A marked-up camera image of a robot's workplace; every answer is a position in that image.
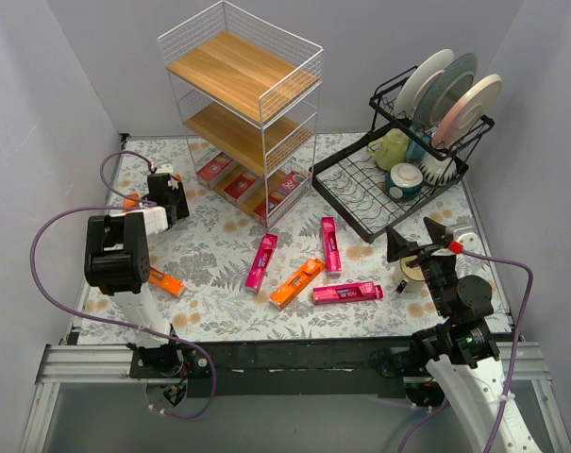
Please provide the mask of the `pink and cream plate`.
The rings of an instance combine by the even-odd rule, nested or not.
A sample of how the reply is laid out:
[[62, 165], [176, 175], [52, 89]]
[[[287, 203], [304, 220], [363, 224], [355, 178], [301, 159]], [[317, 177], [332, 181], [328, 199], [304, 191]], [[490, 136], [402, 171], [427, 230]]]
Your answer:
[[503, 86], [500, 75], [491, 74], [468, 90], [450, 109], [436, 131], [431, 146], [435, 149], [450, 148], [464, 136], [478, 119], [495, 104]]

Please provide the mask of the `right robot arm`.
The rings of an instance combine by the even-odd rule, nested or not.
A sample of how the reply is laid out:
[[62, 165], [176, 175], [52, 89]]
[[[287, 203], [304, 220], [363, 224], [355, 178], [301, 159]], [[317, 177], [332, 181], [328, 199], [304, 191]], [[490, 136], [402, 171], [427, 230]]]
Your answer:
[[457, 257], [484, 260], [468, 224], [444, 226], [427, 217], [430, 242], [405, 239], [387, 226], [387, 260], [421, 272], [444, 322], [418, 330], [408, 349], [392, 354], [391, 366], [406, 375], [430, 375], [443, 391], [475, 452], [536, 452], [539, 447], [511, 392], [517, 344], [504, 363], [487, 325], [493, 288], [482, 277], [457, 273]]

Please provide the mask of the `white plate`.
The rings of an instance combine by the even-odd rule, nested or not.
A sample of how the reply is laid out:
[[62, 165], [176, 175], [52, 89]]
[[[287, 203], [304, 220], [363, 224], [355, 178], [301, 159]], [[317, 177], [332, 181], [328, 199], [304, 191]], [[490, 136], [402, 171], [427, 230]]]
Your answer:
[[451, 49], [443, 49], [426, 59], [402, 86], [392, 110], [395, 118], [410, 118], [431, 84], [454, 60]]

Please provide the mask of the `teal spotted bowl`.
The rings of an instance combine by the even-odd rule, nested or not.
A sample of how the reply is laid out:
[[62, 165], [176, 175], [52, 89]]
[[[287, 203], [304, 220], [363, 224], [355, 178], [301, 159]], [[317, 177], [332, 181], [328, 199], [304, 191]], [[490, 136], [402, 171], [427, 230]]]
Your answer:
[[394, 201], [409, 201], [421, 192], [421, 171], [410, 163], [395, 165], [385, 177], [385, 192]]

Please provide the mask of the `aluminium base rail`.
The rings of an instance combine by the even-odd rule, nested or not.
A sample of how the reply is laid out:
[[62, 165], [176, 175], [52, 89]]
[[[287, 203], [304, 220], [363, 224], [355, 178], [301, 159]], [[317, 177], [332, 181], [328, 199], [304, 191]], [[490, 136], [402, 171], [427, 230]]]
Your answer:
[[[220, 396], [376, 394], [431, 410], [443, 402], [437, 383], [410, 359], [406, 338], [204, 343], [218, 371]], [[206, 397], [207, 364], [171, 344], [144, 351], [131, 344], [48, 345], [21, 449], [42, 451], [61, 385], [168, 384], [183, 369], [188, 395]]]

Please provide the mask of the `yellow-green mug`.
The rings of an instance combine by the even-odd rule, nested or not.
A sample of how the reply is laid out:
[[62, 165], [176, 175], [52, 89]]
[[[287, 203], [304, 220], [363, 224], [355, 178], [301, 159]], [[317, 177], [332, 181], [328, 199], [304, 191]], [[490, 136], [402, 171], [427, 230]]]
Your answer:
[[408, 147], [409, 137], [401, 129], [393, 128], [380, 139], [369, 143], [367, 153], [381, 170], [390, 171], [404, 162]]

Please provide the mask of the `pink toothpaste box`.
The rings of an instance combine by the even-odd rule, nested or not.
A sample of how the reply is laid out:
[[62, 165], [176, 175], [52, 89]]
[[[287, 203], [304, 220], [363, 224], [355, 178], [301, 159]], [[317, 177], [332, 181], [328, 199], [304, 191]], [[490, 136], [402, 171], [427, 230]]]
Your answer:
[[342, 272], [342, 264], [333, 217], [321, 218], [321, 233], [327, 274], [330, 277], [339, 276]]
[[247, 275], [244, 284], [244, 289], [246, 291], [254, 294], [257, 294], [260, 291], [267, 267], [276, 248], [277, 235], [272, 233], [265, 234], [260, 241], [260, 246]]
[[314, 305], [335, 305], [383, 298], [380, 285], [372, 281], [316, 287], [312, 290]]

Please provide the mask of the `white ribbed bowl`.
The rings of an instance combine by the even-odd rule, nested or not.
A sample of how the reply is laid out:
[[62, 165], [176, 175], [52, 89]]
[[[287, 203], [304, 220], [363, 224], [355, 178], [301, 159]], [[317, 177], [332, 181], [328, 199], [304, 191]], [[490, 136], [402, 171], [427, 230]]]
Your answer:
[[444, 186], [454, 179], [457, 165], [452, 158], [437, 160], [431, 154], [425, 154], [418, 162], [418, 168], [424, 181], [431, 186]]

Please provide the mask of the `black dish rack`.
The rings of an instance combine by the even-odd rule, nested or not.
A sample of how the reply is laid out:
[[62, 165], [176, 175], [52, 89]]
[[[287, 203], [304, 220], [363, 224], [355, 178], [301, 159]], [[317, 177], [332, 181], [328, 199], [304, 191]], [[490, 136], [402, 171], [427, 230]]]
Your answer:
[[415, 70], [380, 84], [369, 98], [369, 131], [311, 167], [312, 187], [367, 243], [460, 183], [474, 149], [495, 125], [483, 115], [449, 149], [434, 148], [430, 129], [394, 115], [396, 97]]

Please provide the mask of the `light blue cup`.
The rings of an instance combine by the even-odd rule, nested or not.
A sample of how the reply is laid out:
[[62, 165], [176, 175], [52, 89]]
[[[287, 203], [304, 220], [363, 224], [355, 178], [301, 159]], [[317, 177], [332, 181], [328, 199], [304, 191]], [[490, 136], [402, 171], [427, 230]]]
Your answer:
[[[431, 141], [432, 131], [428, 130], [415, 130], [411, 128], [411, 131], [421, 140], [422, 143], [429, 144]], [[426, 154], [426, 150], [420, 145], [419, 142], [410, 140], [407, 152], [405, 155], [406, 162], [412, 162], [420, 160]]]

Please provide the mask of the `cream mug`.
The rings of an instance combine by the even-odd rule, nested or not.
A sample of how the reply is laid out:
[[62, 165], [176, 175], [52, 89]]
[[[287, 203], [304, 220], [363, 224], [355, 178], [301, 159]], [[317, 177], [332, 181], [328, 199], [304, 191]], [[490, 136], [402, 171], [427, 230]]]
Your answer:
[[419, 266], [410, 267], [407, 259], [399, 260], [393, 275], [395, 291], [402, 293], [417, 293], [426, 287], [426, 281]]

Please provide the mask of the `grey speckled plate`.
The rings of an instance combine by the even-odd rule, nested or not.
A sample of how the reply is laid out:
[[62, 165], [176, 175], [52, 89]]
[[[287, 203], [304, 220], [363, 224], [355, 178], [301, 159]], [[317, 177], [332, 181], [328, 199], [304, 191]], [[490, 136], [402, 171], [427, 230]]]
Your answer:
[[440, 124], [458, 100], [473, 86], [478, 69], [475, 53], [466, 53], [451, 62], [420, 99], [411, 122], [415, 129]]

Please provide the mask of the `red 3D toothpaste box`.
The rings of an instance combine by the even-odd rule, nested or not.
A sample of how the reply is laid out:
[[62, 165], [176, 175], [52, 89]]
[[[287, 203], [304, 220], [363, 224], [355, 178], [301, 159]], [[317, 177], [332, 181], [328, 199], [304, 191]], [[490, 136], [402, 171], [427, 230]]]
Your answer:
[[220, 152], [197, 171], [197, 179], [204, 187], [213, 189], [236, 166], [237, 162], [231, 156]]
[[268, 196], [264, 197], [254, 208], [254, 218], [258, 221], [264, 222], [266, 220], [266, 216], [281, 204], [287, 196], [292, 194], [294, 190], [305, 181], [305, 179], [306, 177], [297, 171], [291, 171], [289, 174], [282, 177], [277, 187], [269, 192]]

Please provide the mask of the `orange toothpaste box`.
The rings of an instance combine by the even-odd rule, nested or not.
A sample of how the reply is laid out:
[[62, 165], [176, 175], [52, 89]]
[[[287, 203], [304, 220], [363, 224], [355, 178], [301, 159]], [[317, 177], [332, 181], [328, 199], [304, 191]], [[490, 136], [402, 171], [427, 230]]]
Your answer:
[[140, 197], [137, 193], [128, 193], [123, 200], [123, 205], [129, 208], [138, 208], [140, 206]]
[[149, 271], [149, 283], [177, 298], [180, 298], [184, 291], [184, 284], [181, 280], [154, 267], [151, 267]]
[[307, 259], [270, 296], [278, 310], [284, 310], [324, 269], [326, 265], [316, 258]]

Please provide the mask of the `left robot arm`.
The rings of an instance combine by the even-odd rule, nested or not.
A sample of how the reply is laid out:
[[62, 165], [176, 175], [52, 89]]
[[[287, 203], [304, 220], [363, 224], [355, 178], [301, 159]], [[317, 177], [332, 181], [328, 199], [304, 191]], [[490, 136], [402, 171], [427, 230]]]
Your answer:
[[143, 366], [171, 378], [183, 373], [184, 356], [164, 337], [171, 324], [160, 313], [150, 287], [147, 238], [189, 216], [181, 180], [164, 164], [147, 176], [146, 199], [154, 203], [114, 215], [94, 215], [87, 224], [84, 275], [90, 286], [108, 296], [126, 321], [139, 329], [134, 350]]

